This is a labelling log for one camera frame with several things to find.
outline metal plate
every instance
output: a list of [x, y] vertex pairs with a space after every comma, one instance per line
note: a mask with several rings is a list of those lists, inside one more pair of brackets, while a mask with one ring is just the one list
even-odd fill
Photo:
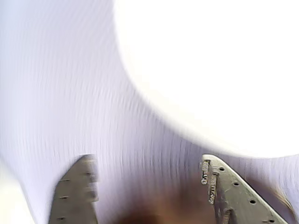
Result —
[[202, 171], [202, 183], [209, 186], [209, 202], [214, 205], [218, 224], [287, 224], [246, 181], [218, 157], [203, 155]]
[[96, 193], [95, 160], [84, 155], [77, 160], [58, 182], [49, 218], [49, 224], [97, 224], [91, 202]]

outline white fabric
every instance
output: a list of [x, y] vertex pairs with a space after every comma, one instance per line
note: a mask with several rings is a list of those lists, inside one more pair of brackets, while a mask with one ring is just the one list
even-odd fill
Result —
[[34, 224], [19, 182], [2, 161], [0, 161], [0, 198], [0, 223]]
[[124, 67], [171, 127], [233, 156], [299, 154], [298, 1], [114, 4]]
[[[132, 194], [147, 198], [197, 173], [209, 152], [173, 133], [136, 94], [112, 13], [109, 0], [0, 3], [0, 157], [37, 224], [47, 223], [56, 181], [82, 154], [98, 160], [96, 210], [107, 223]], [[299, 211], [299, 156], [221, 158], [242, 176], [282, 187]]]

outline screw hole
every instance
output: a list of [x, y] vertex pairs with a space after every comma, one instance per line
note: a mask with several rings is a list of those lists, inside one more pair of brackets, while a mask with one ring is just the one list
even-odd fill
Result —
[[60, 199], [67, 199], [68, 198], [68, 196], [62, 196], [62, 197], [60, 197]]
[[59, 221], [63, 221], [63, 220], [65, 220], [65, 217], [59, 217], [59, 218], [57, 218], [57, 220], [59, 220]]
[[97, 194], [94, 191], [88, 191], [87, 196], [91, 199], [95, 199], [97, 197]]

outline ribbed fabric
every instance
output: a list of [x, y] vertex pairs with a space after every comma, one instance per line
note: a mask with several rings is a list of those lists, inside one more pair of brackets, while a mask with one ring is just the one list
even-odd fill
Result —
[[[0, 3], [0, 157], [37, 224], [47, 223], [56, 181], [82, 154], [98, 160], [96, 210], [104, 224], [135, 196], [197, 173], [203, 152], [137, 95], [118, 55], [112, 1]], [[221, 157], [242, 176], [280, 186], [299, 211], [299, 156]]]

